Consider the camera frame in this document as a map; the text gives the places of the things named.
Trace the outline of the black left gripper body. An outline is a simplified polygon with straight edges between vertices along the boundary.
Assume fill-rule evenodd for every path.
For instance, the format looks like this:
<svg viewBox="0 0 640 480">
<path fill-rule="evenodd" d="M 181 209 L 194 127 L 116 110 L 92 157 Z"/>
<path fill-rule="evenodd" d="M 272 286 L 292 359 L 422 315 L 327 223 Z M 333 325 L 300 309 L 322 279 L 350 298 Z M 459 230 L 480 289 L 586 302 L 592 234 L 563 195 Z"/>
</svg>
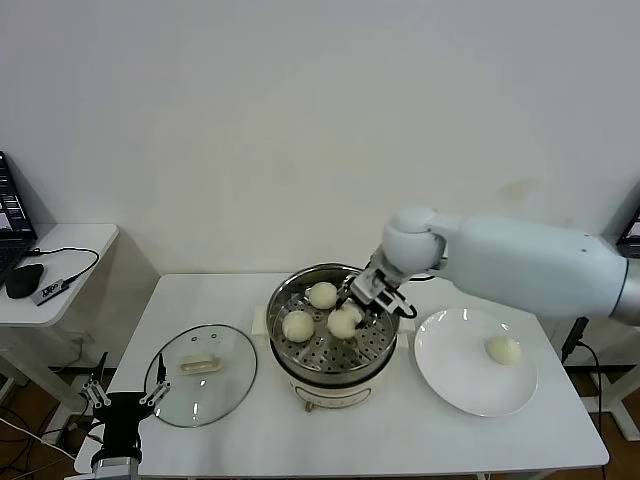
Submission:
<svg viewBox="0 0 640 480">
<path fill-rule="evenodd" d="M 109 393 L 94 407 L 94 418 L 103 424 L 99 454 L 141 454 L 139 424 L 153 413 L 144 393 Z"/>
</svg>

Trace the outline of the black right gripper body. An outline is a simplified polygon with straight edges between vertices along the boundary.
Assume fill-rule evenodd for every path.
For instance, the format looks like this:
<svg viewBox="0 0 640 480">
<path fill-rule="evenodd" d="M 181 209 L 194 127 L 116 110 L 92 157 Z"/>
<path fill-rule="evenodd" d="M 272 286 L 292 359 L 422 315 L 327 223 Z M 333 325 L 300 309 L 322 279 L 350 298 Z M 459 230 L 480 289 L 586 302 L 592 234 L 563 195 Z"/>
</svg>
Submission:
<svg viewBox="0 0 640 480">
<path fill-rule="evenodd" d="M 353 280 L 353 296 L 361 303 L 389 303 L 400 285 L 400 271 L 387 259 L 371 259 Z"/>
</svg>

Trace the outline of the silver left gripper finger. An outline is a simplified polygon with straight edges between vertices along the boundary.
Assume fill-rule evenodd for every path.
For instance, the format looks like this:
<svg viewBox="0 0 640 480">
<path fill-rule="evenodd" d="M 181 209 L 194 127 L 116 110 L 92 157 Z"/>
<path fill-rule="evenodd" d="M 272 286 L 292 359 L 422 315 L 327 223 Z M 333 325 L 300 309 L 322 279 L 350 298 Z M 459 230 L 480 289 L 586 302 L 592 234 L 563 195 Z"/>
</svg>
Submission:
<svg viewBox="0 0 640 480">
<path fill-rule="evenodd" d="M 156 405 L 170 390 L 170 382 L 167 380 L 167 369 L 164 363 L 164 356 L 162 353 L 156 355 L 158 360 L 156 385 L 139 400 L 140 405 Z"/>
<path fill-rule="evenodd" d="M 102 354 L 98 364 L 93 368 L 82 386 L 83 395 L 92 408 L 102 408 L 110 405 L 110 399 L 101 384 L 107 356 L 107 352 Z"/>
</svg>

